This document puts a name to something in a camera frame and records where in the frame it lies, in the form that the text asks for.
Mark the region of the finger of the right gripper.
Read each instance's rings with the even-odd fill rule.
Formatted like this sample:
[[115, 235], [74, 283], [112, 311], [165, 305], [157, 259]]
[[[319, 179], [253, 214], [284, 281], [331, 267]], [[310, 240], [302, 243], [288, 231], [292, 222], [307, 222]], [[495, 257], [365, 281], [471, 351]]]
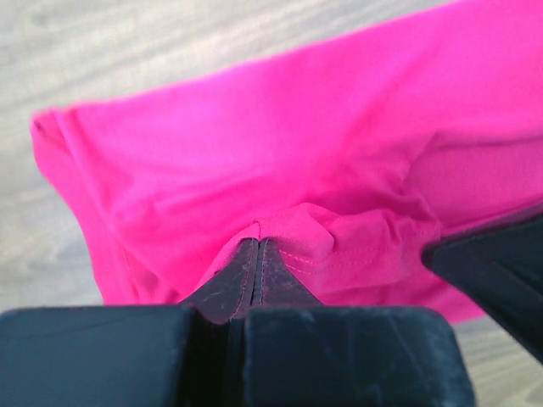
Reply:
[[422, 262], [542, 359], [542, 213], [443, 238], [423, 250]]

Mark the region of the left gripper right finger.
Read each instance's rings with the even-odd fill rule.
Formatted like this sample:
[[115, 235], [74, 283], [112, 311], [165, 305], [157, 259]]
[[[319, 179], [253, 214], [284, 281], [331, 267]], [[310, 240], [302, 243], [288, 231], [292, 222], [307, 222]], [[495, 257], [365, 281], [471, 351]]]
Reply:
[[418, 307], [325, 307], [259, 245], [244, 328], [248, 406], [468, 406], [455, 333]]

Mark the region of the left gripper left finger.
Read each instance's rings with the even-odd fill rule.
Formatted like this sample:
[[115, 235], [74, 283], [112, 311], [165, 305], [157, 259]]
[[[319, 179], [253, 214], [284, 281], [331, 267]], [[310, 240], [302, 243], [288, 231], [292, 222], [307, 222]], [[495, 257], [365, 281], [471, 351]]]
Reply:
[[239, 406], [259, 243], [176, 305], [1, 315], [4, 406]]

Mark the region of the pink t-shirt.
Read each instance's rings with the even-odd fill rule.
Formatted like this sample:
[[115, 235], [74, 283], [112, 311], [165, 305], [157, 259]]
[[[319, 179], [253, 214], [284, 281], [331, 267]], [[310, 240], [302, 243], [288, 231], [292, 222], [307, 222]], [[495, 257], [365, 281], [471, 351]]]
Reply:
[[106, 304], [175, 304], [245, 238], [328, 305], [480, 308], [423, 247], [542, 201], [542, 4], [459, 1], [31, 122]]

